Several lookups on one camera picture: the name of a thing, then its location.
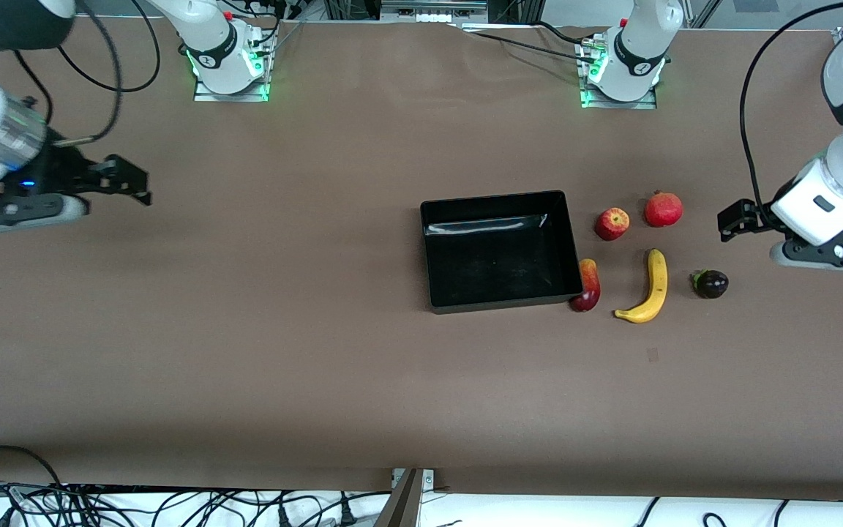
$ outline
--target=power cable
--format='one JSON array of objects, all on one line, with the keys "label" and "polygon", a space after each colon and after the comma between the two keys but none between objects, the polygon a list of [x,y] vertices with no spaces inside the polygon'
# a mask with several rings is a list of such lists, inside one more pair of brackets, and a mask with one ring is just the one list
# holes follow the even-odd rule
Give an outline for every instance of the power cable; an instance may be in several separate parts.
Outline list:
[{"label": "power cable", "polygon": [[545,27],[545,29],[551,31],[552,34],[554,34],[556,37],[558,37],[558,39],[562,39],[569,44],[580,44],[581,40],[586,39],[586,37],[581,37],[581,39],[572,39],[572,37],[569,37],[568,34],[562,33],[561,31],[558,30],[558,27],[552,26],[552,24],[548,23],[547,21],[542,21],[542,20],[531,21],[531,23],[529,23],[529,26]]},{"label": "power cable", "polygon": [[14,444],[0,444],[0,450],[17,452],[20,454],[25,454],[30,458],[33,458],[33,460],[37,461],[37,464],[40,464],[41,467],[43,467],[44,470],[48,472],[48,476],[50,476],[50,479],[54,480],[54,484],[61,484],[61,480],[59,477],[57,477],[57,473],[56,471],[54,471],[54,467],[51,467],[50,463],[48,463],[45,458],[38,456],[38,454],[33,453],[33,451],[31,451],[30,449],[25,448],[23,446],[14,446]]},{"label": "power cable", "polygon": [[645,527],[646,521],[649,521],[649,514],[652,514],[653,507],[659,503],[659,499],[662,499],[662,497],[656,496],[652,500],[649,500],[649,504],[647,504],[645,510],[642,511],[642,518],[640,518],[640,522],[636,524],[636,527]]},{"label": "power cable", "polygon": [[518,6],[518,4],[521,4],[523,2],[525,2],[525,0],[513,0],[512,2],[509,2],[509,5],[506,6],[506,9],[504,9],[502,13],[496,15],[496,18],[492,21],[492,23],[498,23],[498,21],[503,20],[503,17],[506,16],[506,13],[509,13],[509,10],[511,10],[512,7],[516,7]]},{"label": "power cable", "polygon": [[119,120],[120,107],[123,103],[123,70],[121,70],[121,67],[119,66],[119,53],[116,50],[116,45],[113,43],[113,37],[110,36],[110,32],[108,32],[106,26],[103,26],[103,22],[100,21],[100,17],[97,17],[96,13],[93,13],[93,9],[91,9],[85,0],[77,0],[77,6],[79,6],[80,9],[83,10],[88,17],[90,17],[93,24],[98,30],[100,30],[100,34],[102,34],[103,39],[106,40],[106,46],[110,49],[110,59],[113,60],[113,74],[116,81],[116,86],[114,88],[115,97],[113,98],[113,112],[110,114],[110,120],[108,120],[106,126],[103,127],[103,130],[80,139],[54,141],[54,146],[56,147],[80,146],[80,144],[94,143],[95,141],[99,141],[100,139],[106,137],[107,134],[113,130],[113,127],[116,126],[116,121]]},{"label": "power cable", "polygon": [[702,516],[702,527],[711,527],[711,524],[708,523],[711,518],[715,518],[715,520],[717,520],[717,523],[720,524],[720,527],[727,527],[727,524],[724,523],[724,518],[719,517],[717,516],[717,514],[712,512],[706,512],[705,516]]},{"label": "power cable", "polygon": [[50,98],[50,92],[48,91],[48,88],[44,87],[44,83],[41,83],[41,80],[38,79],[36,74],[34,74],[34,71],[31,70],[31,67],[28,66],[28,63],[24,61],[24,57],[21,56],[21,51],[14,50],[12,53],[15,54],[15,60],[18,61],[18,64],[19,66],[21,66],[21,69],[28,74],[28,78],[30,78],[32,83],[34,83],[34,85],[37,87],[37,91],[40,91],[41,94],[44,96],[44,103],[47,103],[48,105],[47,113],[44,115],[44,124],[50,124],[50,118],[54,115],[54,102]]},{"label": "power cable", "polygon": [[779,527],[779,517],[782,516],[782,510],[789,504],[789,500],[783,500],[779,507],[776,508],[776,513],[773,514],[773,527]]},{"label": "power cable", "polygon": [[[151,34],[151,44],[154,46],[154,71],[151,73],[151,77],[149,77],[147,81],[144,81],[144,83],[140,84],[139,86],[136,86],[134,88],[120,88],[120,91],[126,94],[135,93],[144,90],[147,87],[150,87],[151,84],[154,83],[154,80],[158,78],[158,72],[161,71],[161,47],[160,45],[158,45],[158,36],[154,33],[154,27],[151,26],[151,21],[148,20],[148,15],[145,14],[145,10],[141,9],[141,6],[136,2],[136,0],[130,1],[132,2],[133,6],[135,6],[135,9],[138,10],[138,14],[141,14],[141,17],[145,21],[145,26],[148,26],[148,32]],[[69,64],[70,67],[72,67],[73,70],[76,71],[76,73],[79,73],[81,77],[84,77],[84,79],[90,81],[90,83],[93,83],[95,86],[99,86],[104,90],[116,91],[115,87],[107,86],[107,84],[100,83],[100,81],[91,77],[90,74],[87,74],[85,71],[81,70],[80,67],[77,66],[76,63],[74,63],[73,59],[68,56],[67,51],[64,49],[64,46],[57,46],[57,51],[59,51],[61,57],[64,57],[64,60],[67,61],[67,64]]]},{"label": "power cable", "polygon": [[[378,491],[377,493],[362,493],[362,494],[357,494],[355,496],[351,496],[351,497],[347,498],[347,501],[359,500],[361,498],[368,498],[370,496],[382,496],[383,494],[391,494],[391,493],[388,490]],[[305,525],[307,525],[308,523],[311,523],[311,521],[313,521],[315,518],[323,517],[324,513],[334,509],[335,507],[340,507],[342,503],[344,503],[344,500],[335,501],[333,504],[329,504],[327,507],[324,507],[321,510],[318,510],[318,512],[311,515],[311,517],[307,518],[307,520],[299,523],[298,527],[305,527]]]},{"label": "power cable", "polygon": [[239,11],[240,13],[243,13],[243,14],[245,14],[245,15],[252,15],[254,18],[255,18],[255,17],[258,17],[258,13],[256,13],[255,11],[251,11],[251,10],[243,10],[243,9],[241,9],[241,7],[237,7],[237,6],[235,6],[235,4],[234,4],[234,3],[232,3],[232,2],[230,2],[230,1],[228,1],[228,0],[220,0],[220,2],[223,2],[224,4],[227,4],[227,6],[230,6],[230,7],[232,7],[232,9],[237,10],[237,11]]},{"label": "power cable", "polygon": [[591,57],[576,56],[576,54],[573,54],[573,53],[562,53],[562,51],[549,50],[549,49],[542,48],[542,47],[539,47],[539,46],[533,46],[532,44],[526,44],[525,42],[520,42],[518,40],[510,40],[510,39],[504,39],[504,37],[496,37],[495,34],[486,34],[486,33],[481,33],[479,31],[473,31],[473,32],[469,32],[469,33],[475,34],[478,37],[484,37],[485,39],[498,40],[498,41],[501,41],[501,42],[505,42],[506,44],[513,44],[514,46],[520,46],[522,48],[528,48],[529,50],[541,51],[542,53],[548,53],[550,56],[565,57],[565,58],[569,58],[571,60],[577,60],[579,62],[586,62],[586,63],[589,63],[589,64],[594,63],[594,59],[592,59]]},{"label": "power cable", "polygon": [[760,62],[760,57],[763,56],[764,51],[770,47],[770,44],[773,43],[780,34],[783,34],[788,30],[790,27],[795,26],[800,21],[809,19],[817,14],[824,13],[826,11],[831,10],[840,10],[843,8],[843,2],[839,2],[837,4],[829,4],[829,6],[823,7],[816,7],[816,9],[810,10],[807,13],[800,14],[799,16],[795,17],[792,20],[789,20],[785,26],[780,27],[776,30],[773,34],[770,34],[769,39],[767,39],[760,49],[757,51],[757,54],[753,56],[752,62],[750,62],[750,67],[747,67],[746,70],[746,77],[743,78],[743,89],[740,92],[740,106],[738,108],[738,112],[740,114],[740,139],[743,141],[743,155],[746,157],[746,166],[750,170],[750,184],[753,186],[753,199],[756,200],[757,209],[759,209],[760,217],[763,219],[763,223],[769,226],[770,228],[779,231],[779,233],[786,233],[787,228],[785,225],[776,221],[775,223],[769,217],[769,214],[766,213],[766,207],[763,206],[763,197],[760,194],[760,184],[757,182],[757,168],[753,161],[753,154],[750,152],[750,143],[749,140],[746,139],[746,91],[747,88],[750,87],[750,80],[753,78],[753,70],[756,69],[757,64]]}]

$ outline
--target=white floor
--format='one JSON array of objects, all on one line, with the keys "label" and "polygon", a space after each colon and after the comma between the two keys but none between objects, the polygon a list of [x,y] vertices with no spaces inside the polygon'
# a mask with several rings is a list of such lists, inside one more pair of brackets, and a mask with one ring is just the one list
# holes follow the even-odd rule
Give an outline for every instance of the white floor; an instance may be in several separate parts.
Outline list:
[{"label": "white floor", "polygon": [[[334,503],[340,497],[338,491],[327,493],[294,493],[285,499],[301,495],[315,495],[324,506]],[[264,502],[277,496],[277,493],[259,493]],[[153,511],[160,506],[168,494],[124,494],[104,495],[102,499],[117,507],[140,508]],[[187,503],[166,509],[158,517],[155,527],[183,527],[183,522],[192,512],[209,499],[207,493],[194,497]],[[243,493],[240,497],[254,501],[255,494]],[[170,502],[177,504],[184,498],[178,497]],[[351,509],[357,517],[378,514],[385,504],[387,496],[373,496],[351,502]],[[568,497],[568,496],[501,496],[476,494],[436,494],[426,493],[426,503],[419,513],[419,527],[444,527],[456,524],[458,527],[632,527],[639,523],[642,511],[649,498],[620,497]],[[777,500],[723,500],[702,498],[663,498],[653,508],[645,527],[702,527],[702,517],[713,512],[723,517],[730,527],[771,527],[773,513],[780,501]],[[0,498],[0,517],[9,506],[7,499]],[[208,527],[244,527],[254,516],[255,506],[231,503],[235,512],[224,509],[211,515]],[[34,510],[30,504],[26,508]],[[287,506],[291,525],[311,517],[318,510],[313,500],[300,500]],[[127,513],[134,527],[150,527],[152,514]],[[340,510],[330,511],[327,520],[334,517],[339,520]],[[121,524],[127,521],[117,518]],[[277,507],[270,507],[258,520],[260,527],[277,525]],[[194,517],[185,527],[197,525]],[[720,527],[715,520],[710,520],[709,527]],[[832,501],[790,501],[783,510],[780,527],[843,527],[843,503]],[[13,527],[24,527],[19,515],[13,515]],[[29,517],[29,527],[50,527],[50,523],[40,516]]]}]

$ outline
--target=wire bundle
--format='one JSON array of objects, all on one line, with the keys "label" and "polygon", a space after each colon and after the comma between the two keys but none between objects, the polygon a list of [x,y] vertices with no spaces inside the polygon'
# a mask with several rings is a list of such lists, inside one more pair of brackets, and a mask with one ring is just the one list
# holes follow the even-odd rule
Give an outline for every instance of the wire bundle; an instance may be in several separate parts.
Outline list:
[{"label": "wire bundle", "polygon": [[[388,491],[351,496],[341,493],[340,500],[324,506],[323,501],[318,499],[317,496],[292,496],[293,490],[282,490],[277,497],[264,501],[261,499],[260,493],[254,490],[191,487],[178,488],[157,508],[146,510],[117,506],[103,496],[100,487],[61,483],[50,463],[27,448],[0,444],[0,450],[13,451],[32,457],[53,480],[50,485],[0,482],[0,497],[6,497],[10,502],[10,507],[0,518],[0,527],[9,527],[16,514],[20,517],[21,527],[33,527],[30,520],[36,517],[44,518],[50,527],[143,527],[144,524],[132,520],[131,514],[151,515],[150,526],[157,527],[158,518],[160,518],[162,512],[174,507],[184,506],[188,501],[195,500],[204,494],[208,494],[208,498],[199,507],[187,514],[184,521],[181,522],[181,527],[208,527],[211,517],[218,510],[227,511],[241,518],[243,527],[255,527],[255,524],[270,507],[278,506],[280,516],[282,516],[286,504],[300,500],[311,500],[317,504],[318,512],[297,525],[297,527],[307,527],[312,521],[314,521],[315,526],[321,524],[324,515],[334,508],[344,507],[349,510],[348,504],[353,500],[389,494]],[[243,512],[237,510],[237,504],[254,507],[252,516],[249,518],[244,516]]]}]

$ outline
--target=black cable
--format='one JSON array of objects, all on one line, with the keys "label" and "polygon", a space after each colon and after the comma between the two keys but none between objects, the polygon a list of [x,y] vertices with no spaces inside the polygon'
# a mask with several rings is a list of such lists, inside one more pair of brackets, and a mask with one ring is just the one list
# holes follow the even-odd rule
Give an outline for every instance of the black cable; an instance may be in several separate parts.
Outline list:
[{"label": "black cable", "polygon": [[[19,513],[23,514],[23,517],[26,515],[30,516],[44,516],[46,520],[49,521],[51,526],[53,527],[68,527],[68,525],[79,524],[80,527],[93,527],[94,525],[99,525],[101,521],[107,521],[108,523],[112,523],[117,527],[137,527],[136,524],[133,523],[131,518],[127,517],[125,514],[126,511],[133,511],[133,512],[141,512],[145,514],[151,514],[153,511],[146,511],[146,510],[139,510],[139,509],[121,509],[119,507],[115,507],[112,503],[108,503],[108,501],[104,500],[103,497],[100,496],[91,496],[87,493],[78,493],[77,491],[70,490],[67,487],[46,487],[43,485],[36,485],[31,483],[19,483],[19,484],[11,484],[11,483],[0,483],[0,493],[9,497],[11,501],[14,501],[11,490],[13,488],[36,488],[37,490],[34,493],[23,494],[24,497],[27,497],[29,503],[37,508],[38,512],[29,511],[24,508],[17,508],[15,507],[14,503],[10,510],[7,511],[6,516],[10,517],[10,515],[18,511]],[[173,498],[183,495],[185,493],[175,493],[173,496],[168,497],[165,501],[162,501],[162,506],[158,507],[154,513],[157,515],[160,513],[161,510],[164,508],[176,507],[178,504],[183,504],[186,500],[179,501],[177,504],[171,504],[171,506],[165,507],[168,501],[173,500]],[[56,498],[56,510],[46,510],[43,506],[47,506],[47,497],[49,495],[53,495]],[[38,504],[37,501],[32,500],[31,498],[34,497],[41,497],[41,504]],[[69,496],[70,500],[70,507],[64,507],[64,500],[61,499],[63,496]],[[188,499],[192,499],[196,497],[197,494],[191,496]],[[120,521],[114,520],[113,517],[106,516],[100,514],[101,512],[110,512],[115,515],[118,515],[121,520],[124,520],[124,523],[120,523]],[[51,515],[57,515],[62,520],[64,520],[63,525],[58,523],[54,523],[53,518]],[[80,518],[79,521],[74,521],[74,515]]]},{"label": "black cable", "polygon": [[[16,449],[16,450],[19,450],[19,451],[27,450],[26,448],[21,448],[19,446],[17,446],[17,447],[0,446],[0,447],[7,447],[7,448],[9,448],[9,450],[11,450],[11,449]],[[19,515],[21,516],[21,522],[24,524],[24,527],[29,527],[28,516],[26,514],[27,511],[24,510],[23,508],[21,508],[21,504],[19,503],[19,501],[16,500],[15,497],[13,496],[13,494],[9,492],[9,487],[7,487],[7,485],[3,485],[2,483],[0,483],[0,493],[4,494],[4,497],[9,499],[9,503],[10,503],[10,507],[6,509],[6,512],[0,518],[0,527],[9,527],[10,524],[11,524],[11,521],[10,521],[11,516],[15,512],[19,513]]]},{"label": "black cable", "polygon": [[57,473],[56,471],[54,471],[54,467],[51,467],[50,463],[48,463],[45,458],[38,456],[38,454],[34,454],[31,450],[23,446],[14,446],[14,444],[0,444],[0,450],[19,452],[21,454],[25,454],[30,458],[33,458],[33,460],[37,461],[37,464],[40,464],[42,467],[44,467],[44,470],[48,471],[48,476],[50,476],[50,479],[54,480],[54,483],[56,483],[57,485],[61,484],[61,480],[59,477],[57,477]]},{"label": "black cable", "polygon": [[523,2],[525,2],[525,0],[513,0],[512,2],[509,2],[509,5],[506,6],[506,9],[504,9],[502,13],[496,15],[496,18],[492,21],[492,23],[497,23],[498,21],[502,20],[502,17],[505,17],[506,13],[509,13],[509,10],[511,10],[512,7],[518,6],[518,4],[521,4]]},{"label": "black cable", "polygon": [[291,522],[288,520],[288,511],[285,510],[285,494],[278,495],[278,527],[291,527]]},{"label": "black cable", "polygon": [[252,518],[250,523],[245,524],[245,527],[255,527],[255,521],[258,519],[260,508],[262,507],[262,501],[258,499],[258,493],[253,493],[253,495],[255,496],[255,517]]},{"label": "black cable", "polygon": [[239,493],[240,493],[240,491],[238,491],[238,490],[235,491],[235,493],[232,493],[232,495],[228,495],[228,493],[224,493],[221,496],[219,503],[212,504],[211,507],[206,512],[203,513],[203,517],[201,517],[201,520],[198,521],[198,524],[197,524],[198,527],[206,527],[208,521],[210,521],[210,517],[213,516],[213,514],[215,513],[215,511],[217,511],[218,508],[222,508],[225,511],[231,512],[231,513],[235,514],[236,516],[239,516],[241,518],[241,520],[243,520],[243,525],[247,524],[247,519],[245,518],[245,516],[243,516],[243,513],[240,513],[239,511],[237,511],[233,508],[227,507],[225,505],[227,503],[227,501],[230,501],[231,496],[235,496],[236,494],[239,494]]},{"label": "black cable", "polygon": [[275,26],[271,27],[271,31],[265,37],[261,37],[260,40],[254,40],[253,43],[252,43],[253,46],[258,46],[261,43],[269,41],[275,35],[275,32],[278,31],[278,23],[280,23],[281,19],[279,19],[275,15],[269,15],[269,16],[271,16],[275,19]]},{"label": "black cable", "polygon": [[[194,494],[193,496],[190,497],[190,499],[188,499],[188,501],[193,500],[194,498],[200,496],[200,494],[201,493]],[[165,510],[166,506],[168,505],[168,501],[174,500],[175,497],[177,497],[177,494],[171,494],[171,496],[168,496],[164,501],[161,501],[161,504],[158,507],[158,510],[155,511],[154,516],[151,517],[151,527],[155,527],[155,524],[158,523],[158,516],[160,516],[161,511]],[[179,501],[178,502],[178,504],[184,504],[184,503],[187,503],[187,502],[186,501]]]},{"label": "black cable", "polygon": [[773,527],[779,527],[779,516],[782,515],[782,510],[786,508],[789,500],[783,500],[779,507],[776,508],[776,514],[773,514]]},{"label": "black cable", "polygon": [[[368,498],[369,496],[381,496],[383,494],[391,494],[391,491],[382,490],[382,491],[378,491],[377,493],[357,494],[356,496],[349,497],[348,501],[359,500],[360,498]],[[342,500],[337,501],[337,503],[329,504],[327,507],[324,507],[321,510],[318,510],[318,512],[311,515],[311,517],[307,518],[307,520],[302,521],[300,524],[298,524],[298,527],[305,527],[305,525],[307,525],[308,523],[311,523],[311,521],[314,520],[316,517],[323,517],[325,512],[331,510],[334,507],[340,507],[341,503],[342,503]]]},{"label": "black cable", "polygon": [[100,30],[100,34],[102,34],[103,39],[106,40],[106,46],[110,49],[110,58],[113,60],[113,74],[116,81],[116,86],[114,87],[115,97],[113,98],[113,113],[110,114],[110,120],[108,120],[106,126],[103,127],[103,130],[98,131],[90,137],[79,140],[56,141],[56,146],[60,146],[60,143],[63,143],[64,146],[76,146],[76,144],[93,143],[94,141],[103,139],[108,133],[110,133],[111,130],[113,130],[113,127],[116,126],[116,121],[119,120],[119,110],[121,104],[123,103],[123,70],[121,70],[121,67],[119,66],[119,53],[116,50],[116,45],[113,43],[113,37],[110,36],[110,32],[108,32],[106,26],[103,26],[103,22],[100,21],[100,17],[97,17],[97,14],[93,13],[93,10],[85,0],[77,0],[77,5],[84,13],[86,13],[86,16],[90,17],[90,20],[93,21],[93,24],[97,27],[97,29]]},{"label": "black cable", "polygon": [[[134,88],[121,88],[121,92],[126,94],[138,92],[144,90],[147,87],[150,87],[151,84],[154,83],[154,80],[158,78],[158,72],[160,72],[161,70],[161,47],[158,46],[158,36],[154,33],[154,27],[151,26],[151,21],[148,20],[148,15],[145,14],[145,10],[141,9],[141,6],[136,2],[136,0],[131,0],[131,2],[138,10],[138,14],[141,14],[141,17],[143,18],[143,20],[145,20],[145,26],[148,26],[148,32],[151,34],[151,44],[154,46],[154,71],[151,73],[151,77],[149,77],[147,81],[144,81],[144,83],[140,84],[139,86],[136,86]],[[96,84],[96,86],[99,86],[104,90],[116,90],[116,88],[114,88],[113,86],[108,86],[107,84],[100,83],[100,81],[94,79],[85,71],[81,70],[80,67],[77,66],[76,63],[74,63],[73,59],[71,59],[70,56],[67,55],[67,51],[64,50],[64,46],[57,46],[57,51],[59,51],[61,57],[64,57],[64,60],[67,61],[67,64],[69,64],[70,67],[72,67],[73,70],[76,71],[76,73],[79,73],[81,77],[84,77],[84,79],[90,81],[90,83]]]},{"label": "black cable", "polygon": [[757,51],[756,56],[753,56],[752,62],[750,62],[750,67],[746,70],[746,77],[743,78],[743,90],[740,92],[740,107],[739,107],[739,114],[740,114],[740,139],[743,141],[743,155],[746,156],[746,166],[750,170],[750,184],[753,186],[753,198],[757,202],[757,208],[760,211],[760,217],[763,219],[763,223],[767,226],[771,227],[772,229],[779,231],[779,233],[786,233],[787,228],[785,225],[781,223],[773,223],[770,219],[769,214],[766,213],[766,208],[763,206],[763,197],[760,194],[760,184],[757,182],[757,168],[756,165],[753,163],[753,154],[750,152],[750,143],[746,139],[746,117],[745,117],[745,107],[746,107],[746,90],[750,86],[750,79],[753,78],[753,70],[756,69],[757,63],[760,62],[760,57],[763,56],[763,51],[766,51],[766,48],[770,47],[770,44],[776,40],[780,34],[786,32],[787,29],[790,27],[795,26],[800,21],[806,20],[807,18],[813,17],[816,14],[824,13],[826,11],[831,10],[840,10],[843,8],[843,2],[839,2],[837,4],[830,4],[830,6],[823,6],[823,7],[816,7],[816,9],[810,10],[807,13],[800,14],[799,16],[795,17],[792,20],[789,20],[785,26],[780,27],[776,30],[775,33],[771,34],[769,39],[767,39],[763,46],[760,46],[760,49]]},{"label": "black cable", "polygon": [[636,524],[636,527],[643,527],[646,524],[646,521],[649,521],[649,514],[652,514],[653,507],[656,506],[656,503],[659,503],[660,496],[656,496],[652,500],[649,501],[649,504],[646,506],[646,510],[642,511],[642,518],[640,518],[640,522]]},{"label": "black cable", "polygon": [[[288,503],[291,503],[292,501],[298,501],[298,500],[314,500],[314,503],[318,505],[318,509],[321,509],[321,500],[318,500],[317,496],[308,495],[308,496],[295,496],[294,498],[285,498],[285,503],[288,504]],[[318,514],[318,522],[315,523],[315,525],[321,524],[321,518],[323,516],[324,516],[324,513]]]},{"label": "black cable", "polygon": [[251,521],[249,521],[249,523],[247,524],[247,527],[255,527],[255,521],[258,521],[258,517],[265,514],[265,511],[269,510],[269,507],[274,506],[275,504],[278,503],[278,501],[281,501],[281,499],[287,493],[288,493],[287,490],[282,490],[281,493],[278,494],[278,497],[274,498],[274,500],[271,500],[267,504],[265,504],[265,507],[262,507],[260,510],[258,510],[258,512],[255,513],[255,516],[252,517]]},{"label": "black cable", "polygon": [[237,10],[245,15],[252,15],[254,18],[258,17],[258,13],[256,13],[255,11],[241,10],[240,7],[234,6],[234,4],[230,3],[230,1],[228,0],[220,0],[220,2],[227,4],[227,6],[230,6],[232,7],[232,9]]},{"label": "black cable", "polygon": [[340,491],[340,527],[351,527],[357,523],[357,518],[353,516],[351,510],[351,500],[347,497],[347,493]]},{"label": "black cable", "polygon": [[560,32],[558,30],[558,27],[552,26],[552,24],[548,23],[547,21],[541,21],[541,20],[531,21],[531,23],[529,23],[529,26],[545,27],[545,29],[551,31],[552,34],[554,34],[556,37],[558,37],[558,39],[562,39],[562,40],[564,40],[568,43],[571,43],[571,44],[580,44],[582,39],[586,39],[586,37],[582,37],[582,39],[572,39],[571,37],[568,36],[568,34],[564,34],[564,33]]},{"label": "black cable", "polygon": [[193,493],[192,495],[184,498],[184,500],[177,501],[176,503],[173,503],[173,504],[167,504],[168,501],[173,500],[174,498],[177,498],[178,496],[183,496],[184,494],[188,494],[188,492],[182,491],[181,493],[174,493],[173,495],[168,497],[166,500],[162,501],[161,506],[159,506],[155,510],[145,510],[145,509],[126,508],[126,507],[93,507],[93,510],[96,510],[97,512],[114,512],[116,514],[118,514],[118,513],[157,514],[157,513],[160,513],[161,511],[164,511],[164,510],[168,510],[168,509],[178,507],[178,506],[183,506],[183,504],[186,504],[188,501],[191,501],[194,498],[200,496],[201,493]]},{"label": "black cable", "polygon": [[562,57],[565,57],[565,58],[569,58],[571,60],[577,60],[577,61],[586,62],[586,63],[589,63],[589,64],[594,62],[594,59],[592,59],[591,57],[576,56],[576,54],[572,54],[572,53],[561,53],[561,51],[548,50],[548,49],[545,49],[545,48],[540,48],[539,46],[533,46],[532,44],[526,44],[525,42],[519,42],[519,41],[516,41],[516,40],[504,39],[504,37],[496,37],[495,34],[485,34],[485,33],[479,32],[479,31],[474,31],[474,32],[471,32],[471,33],[475,34],[478,37],[484,37],[485,39],[499,40],[501,42],[505,42],[506,44],[513,44],[514,46],[521,46],[523,48],[528,48],[530,50],[541,51],[542,53],[548,53],[548,54],[551,54],[551,56],[562,56]]},{"label": "black cable", "polygon": [[44,83],[41,83],[41,80],[38,79],[37,75],[34,74],[34,71],[31,70],[31,67],[28,66],[28,63],[24,61],[24,57],[21,56],[21,51],[14,50],[13,53],[15,54],[15,60],[18,61],[18,64],[19,66],[21,66],[21,69],[28,74],[28,77],[30,77],[32,83],[37,86],[37,91],[40,91],[41,94],[44,96],[44,102],[48,104],[48,111],[44,115],[44,124],[50,124],[50,117],[54,115],[54,103],[53,100],[50,99],[50,92],[48,91],[48,88],[44,87]]},{"label": "black cable", "polygon": [[210,507],[211,501],[213,501],[215,499],[214,493],[210,493],[210,494],[211,494],[210,500],[208,500],[206,503],[203,504],[203,506],[201,506],[200,508],[195,510],[194,514],[191,514],[190,516],[188,516],[187,520],[184,520],[184,522],[181,523],[181,527],[187,527],[187,524],[190,523],[191,520],[194,520],[194,516],[197,516],[198,514],[200,514],[201,511],[204,510],[205,508]]},{"label": "black cable", "polygon": [[717,523],[720,523],[720,527],[727,527],[727,524],[724,523],[724,518],[719,517],[717,514],[712,512],[706,512],[705,516],[702,516],[702,527],[711,527],[711,525],[708,524],[708,520],[711,520],[711,518],[715,518]]}]

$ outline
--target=red fruit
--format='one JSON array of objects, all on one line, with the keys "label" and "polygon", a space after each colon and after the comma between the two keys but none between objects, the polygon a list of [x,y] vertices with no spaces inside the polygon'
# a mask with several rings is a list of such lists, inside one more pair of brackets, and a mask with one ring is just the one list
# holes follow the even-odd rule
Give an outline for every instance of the red fruit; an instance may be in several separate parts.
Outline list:
[{"label": "red fruit", "polygon": [[656,191],[655,196],[646,201],[643,217],[653,227],[668,227],[682,219],[682,200],[672,193]]},{"label": "red fruit", "polygon": [[578,268],[581,269],[581,283],[585,285],[583,293],[568,301],[569,306],[575,311],[589,311],[596,306],[600,300],[600,279],[596,273],[595,261],[585,258],[578,261]]},{"label": "red fruit", "polygon": [[616,207],[603,211],[594,224],[595,233],[607,241],[623,236],[626,229],[629,229],[629,214]]}]

